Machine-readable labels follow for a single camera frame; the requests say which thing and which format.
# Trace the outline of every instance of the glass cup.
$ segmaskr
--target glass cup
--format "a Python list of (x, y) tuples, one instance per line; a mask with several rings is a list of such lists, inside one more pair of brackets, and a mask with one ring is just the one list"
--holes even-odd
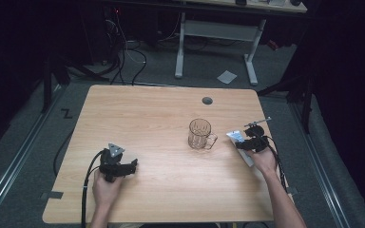
[(211, 131), (207, 120), (195, 119), (189, 124), (188, 144), (193, 149), (210, 149), (218, 136)]

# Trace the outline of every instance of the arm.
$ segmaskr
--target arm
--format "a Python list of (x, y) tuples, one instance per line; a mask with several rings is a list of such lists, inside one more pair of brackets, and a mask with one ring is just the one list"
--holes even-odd
[(266, 148), (258, 153), (247, 151), (255, 166), (262, 173), (271, 197), (276, 227), (306, 227), (301, 214), (284, 191), (277, 175), (277, 162), (273, 152)]
[(93, 219), (90, 228), (106, 228), (109, 211), (117, 199), (123, 178), (117, 178), (114, 182), (107, 182), (105, 175), (96, 170), (94, 172), (93, 195), (96, 201)]

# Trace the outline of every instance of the human hand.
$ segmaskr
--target human hand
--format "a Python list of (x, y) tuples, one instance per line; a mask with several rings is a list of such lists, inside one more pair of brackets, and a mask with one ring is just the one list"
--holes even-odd
[(266, 147), (260, 152), (247, 150), (247, 154), (251, 157), (255, 166), (262, 173), (262, 175), (265, 176), (269, 173), (273, 173), (276, 175), (278, 164), (277, 161), (275, 160), (273, 152), (269, 147)]
[(94, 172), (93, 195), (96, 207), (106, 207), (109, 209), (120, 193), (122, 177), (116, 178), (114, 182), (105, 180), (105, 175), (96, 170)]

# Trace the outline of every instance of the table surface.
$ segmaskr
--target table surface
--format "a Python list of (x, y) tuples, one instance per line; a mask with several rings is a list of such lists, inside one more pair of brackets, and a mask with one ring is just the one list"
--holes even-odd
[[(213, 104), (203, 104), (203, 97)], [(219, 137), (210, 150), (187, 144), (188, 126), (197, 118), (210, 122)], [(139, 161), (136, 174), (123, 182), (111, 222), (273, 220), (261, 173), (226, 136), (262, 119), (259, 98), (250, 89), (94, 85), (52, 188), (64, 195), (48, 200), (43, 220), (80, 222), (86, 171), (108, 143), (125, 149), (122, 163)], [(271, 136), (267, 123), (259, 125)], [(94, 209), (92, 176), (87, 221)]]
[(245, 7), (236, 5), (235, 0), (185, 0), (185, 1), (193, 3), (214, 4), (214, 5), (258, 9), (258, 10), (275, 10), (275, 11), (301, 12), (301, 13), (307, 12), (307, 8), (304, 6), (303, 3), (300, 3), (299, 6), (295, 7), (290, 3), (290, 0), (286, 0), (283, 6), (269, 5), (266, 1), (253, 2), (247, 0), (247, 5)]

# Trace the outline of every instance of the gray carpet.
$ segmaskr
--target gray carpet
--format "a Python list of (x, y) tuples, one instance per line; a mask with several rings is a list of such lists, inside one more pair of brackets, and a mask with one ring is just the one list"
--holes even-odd
[[(141, 45), (137, 50), (147, 58), (147, 66), (136, 78), (136, 82), (173, 86), (229, 87), (251, 88), (261, 90), (280, 80), (296, 47), (283, 47), (277, 51), (260, 46), (254, 59), (254, 66), (259, 77), (259, 85), (249, 85), (246, 69), (240, 54), (221, 52), (219, 45), (207, 46), (201, 51), (188, 50), (185, 54), (184, 76), (174, 78), (176, 47), (147, 47)], [(125, 57), (123, 69), (124, 80), (131, 81), (143, 65), (139, 53), (129, 51)], [(102, 66), (90, 66), (93, 70)], [(231, 84), (223, 84), (217, 80), (225, 70), (238, 75)], [(115, 73), (106, 75), (111, 78)], [(78, 227), (80, 225), (52, 225), (42, 221), (47, 203), (42, 195), (51, 190), (55, 182), (53, 161), (55, 154), (66, 140), (77, 122), (86, 93), (91, 85), (106, 84), (95, 82), (86, 77), (72, 76), (71, 84), (64, 94), (58, 98), (52, 108), (23, 168), (18, 173), (6, 197), (0, 204), (0, 227)], [(5, 174), (11, 161), (32, 129), (42, 108), (42, 87), (39, 86), (22, 110), (13, 118), (10, 128), (0, 142), (0, 179)], [(290, 106), (282, 93), (273, 93), (261, 97), (261, 105), (265, 116), (270, 116), (271, 134), (277, 143), (287, 180), (298, 193), (294, 195), (295, 204), (309, 227), (336, 227), (336, 222), (321, 191), (315, 170), (308, 155), (308, 146), (303, 140), (303, 132), (297, 125)], [(310, 120), (311, 137), (315, 142), (318, 154), (326, 168), (327, 174), (338, 192), (344, 211), (347, 213), (351, 227), (365, 227), (365, 205), (357, 192), (357, 188), (340, 160), (335, 146), (332, 144), (326, 126), (318, 112), (317, 103), (313, 102)], [(57, 168), (65, 154), (67, 144), (60, 151)], [(272, 221), (266, 222), (274, 227)], [(262, 227), (263, 224), (250, 222), (245, 227)]]

